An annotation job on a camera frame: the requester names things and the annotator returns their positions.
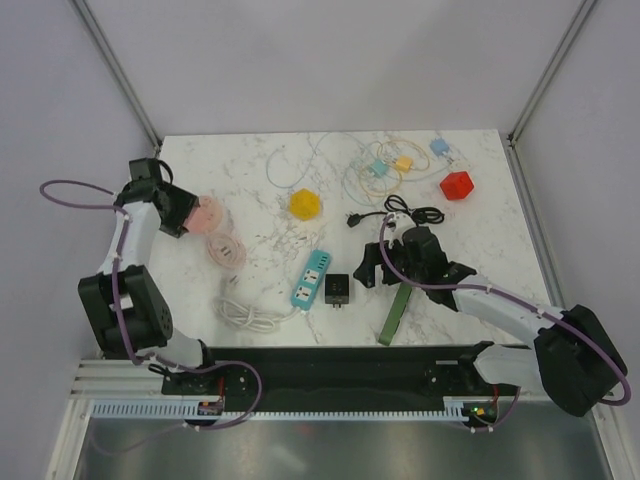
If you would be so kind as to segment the pink round power strip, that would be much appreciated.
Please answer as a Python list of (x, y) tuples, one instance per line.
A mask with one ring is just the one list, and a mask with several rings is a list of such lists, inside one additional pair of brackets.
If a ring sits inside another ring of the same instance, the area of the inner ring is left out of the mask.
[(216, 230), (225, 215), (224, 206), (215, 198), (200, 196), (198, 206), (189, 214), (184, 227), (192, 234), (208, 234)]

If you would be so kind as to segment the black cube power socket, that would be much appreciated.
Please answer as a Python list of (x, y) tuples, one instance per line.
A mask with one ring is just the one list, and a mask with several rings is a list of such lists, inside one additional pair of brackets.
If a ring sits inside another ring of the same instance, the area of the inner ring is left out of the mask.
[(346, 273), (328, 273), (324, 280), (324, 303), (340, 309), (350, 302), (350, 279)]

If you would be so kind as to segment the teal power strip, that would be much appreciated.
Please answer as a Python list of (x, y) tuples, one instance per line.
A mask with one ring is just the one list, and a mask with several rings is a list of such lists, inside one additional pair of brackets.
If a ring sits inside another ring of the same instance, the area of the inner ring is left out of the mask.
[(313, 250), (291, 295), (291, 305), (309, 311), (320, 284), (328, 270), (331, 255), (323, 250)]

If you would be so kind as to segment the green power strip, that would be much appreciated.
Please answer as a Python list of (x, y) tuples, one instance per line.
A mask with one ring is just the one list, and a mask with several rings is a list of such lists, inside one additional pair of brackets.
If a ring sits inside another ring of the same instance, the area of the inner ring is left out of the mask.
[(385, 319), (382, 330), (378, 336), (378, 343), (383, 346), (390, 346), (412, 294), (412, 287), (401, 284), (396, 291), (395, 297)]

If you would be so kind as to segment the yellow cube power socket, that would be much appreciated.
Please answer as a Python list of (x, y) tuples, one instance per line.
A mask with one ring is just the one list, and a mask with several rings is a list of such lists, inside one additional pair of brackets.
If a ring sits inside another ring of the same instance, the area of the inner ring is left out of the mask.
[(306, 188), (300, 189), (290, 196), (288, 210), (299, 220), (308, 221), (314, 219), (321, 211), (320, 198)]

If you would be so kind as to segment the teal charger plug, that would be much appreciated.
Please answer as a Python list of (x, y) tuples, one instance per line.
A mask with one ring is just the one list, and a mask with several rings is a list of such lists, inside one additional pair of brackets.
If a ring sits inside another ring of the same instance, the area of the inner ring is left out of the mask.
[(380, 159), (376, 159), (371, 164), (365, 167), (365, 171), (370, 173), (374, 178), (383, 178), (389, 170), (389, 166)]

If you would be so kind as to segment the yellow charger plug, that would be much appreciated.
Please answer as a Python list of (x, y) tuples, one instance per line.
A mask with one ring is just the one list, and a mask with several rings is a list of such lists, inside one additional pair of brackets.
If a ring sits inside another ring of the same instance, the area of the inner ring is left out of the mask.
[(411, 171), (413, 163), (414, 161), (411, 157), (401, 155), (395, 159), (393, 167), (396, 171), (399, 171), (401, 173), (408, 173)]

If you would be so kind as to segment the red cube power socket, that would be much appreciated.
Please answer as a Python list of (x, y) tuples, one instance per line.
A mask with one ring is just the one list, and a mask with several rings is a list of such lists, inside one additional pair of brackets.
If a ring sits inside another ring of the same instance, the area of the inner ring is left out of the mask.
[(474, 190), (474, 183), (467, 171), (449, 173), (439, 186), (449, 201), (463, 200)]

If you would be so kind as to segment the white adapter plug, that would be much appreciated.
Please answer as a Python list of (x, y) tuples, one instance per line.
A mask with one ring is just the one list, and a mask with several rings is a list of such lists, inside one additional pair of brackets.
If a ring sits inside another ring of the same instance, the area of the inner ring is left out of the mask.
[(449, 157), (447, 163), (451, 172), (469, 171), (471, 168), (469, 161), (464, 157)]

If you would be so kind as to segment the blue charger plug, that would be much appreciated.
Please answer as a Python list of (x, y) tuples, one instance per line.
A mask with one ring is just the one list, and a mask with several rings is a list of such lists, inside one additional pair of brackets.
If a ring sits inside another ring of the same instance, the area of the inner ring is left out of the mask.
[(437, 157), (446, 157), (450, 154), (451, 148), (443, 138), (436, 138), (430, 143), (431, 151)]

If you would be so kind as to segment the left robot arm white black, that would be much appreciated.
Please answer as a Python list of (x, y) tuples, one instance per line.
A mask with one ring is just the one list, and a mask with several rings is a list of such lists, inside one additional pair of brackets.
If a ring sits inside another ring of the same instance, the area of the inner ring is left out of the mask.
[(78, 294), (102, 353), (108, 359), (139, 365), (156, 358), (186, 369), (185, 382), (208, 393), (219, 382), (219, 369), (205, 360), (202, 341), (174, 327), (172, 314), (148, 270), (157, 234), (179, 238), (199, 207), (198, 197), (175, 185), (131, 184), (116, 197), (116, 227), (109, 251), (96, 274), (83, 278)]

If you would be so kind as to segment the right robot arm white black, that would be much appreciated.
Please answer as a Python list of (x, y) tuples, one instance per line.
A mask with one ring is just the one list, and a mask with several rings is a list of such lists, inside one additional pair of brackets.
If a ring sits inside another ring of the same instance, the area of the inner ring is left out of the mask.
[(632, 396), (628, 368), (597, 315), (583, 305), (561, 309), (505, 290), (475, 269), (451, 261), (427, 227), (381, 232), (364, 247), (354, 277), (363, 286), (406, 284), (434, 303), (484, 320), (523, 343), (486, 344), (458, 368), (467, 392), (491, 384), (540, 387), (566, 413), (582, 417), (595, 405), (624, 406)]

